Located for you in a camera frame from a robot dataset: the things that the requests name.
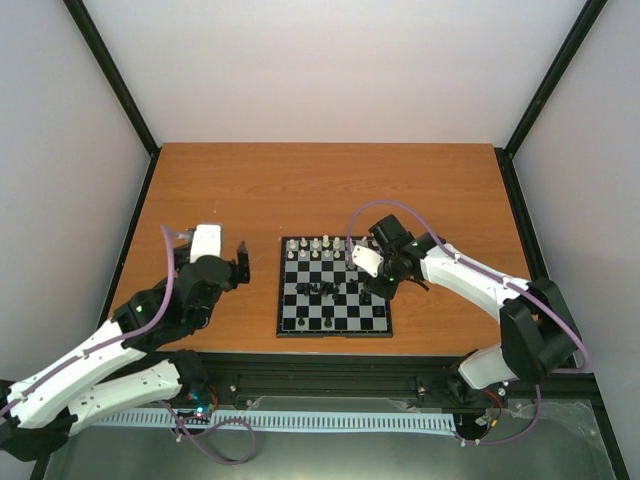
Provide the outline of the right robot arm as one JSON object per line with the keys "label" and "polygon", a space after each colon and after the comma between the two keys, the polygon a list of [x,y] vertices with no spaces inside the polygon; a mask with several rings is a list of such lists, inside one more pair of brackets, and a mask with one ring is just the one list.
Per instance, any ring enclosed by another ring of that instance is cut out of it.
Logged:
{"label": "right robot arm", "polygon": [[369,232],[376,245],[352,245],[350,259],[366,272],[370,293],[391,300],[403,281],[429,283],[459,295],[497,322],[499,342],[471,353],[457,367],[456,379],[464,388],[480,390],[516,380],[538,384],[564,371],[565,362],[583,348],[564,297],[550,279],[531,281],[492,269],[433,232],[414,237],[393,215]]}

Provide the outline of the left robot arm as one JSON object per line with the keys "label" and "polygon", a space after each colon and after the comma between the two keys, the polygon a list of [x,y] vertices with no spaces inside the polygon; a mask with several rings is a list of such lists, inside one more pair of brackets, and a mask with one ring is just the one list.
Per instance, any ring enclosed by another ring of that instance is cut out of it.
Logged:
{"label": "left robot arm", "polygon": [[193,350],[147,369],[125,366],[206,327],[221,295],[250,280],[244,244],[234,260],[213,254],[189,260],[174,249],[170,273],[137,292],[87,340],[43,371],[1,383],[1,449],[35,461],[92,424],[144,404],[182,398],[204,413],[215,403],[210,376]]}

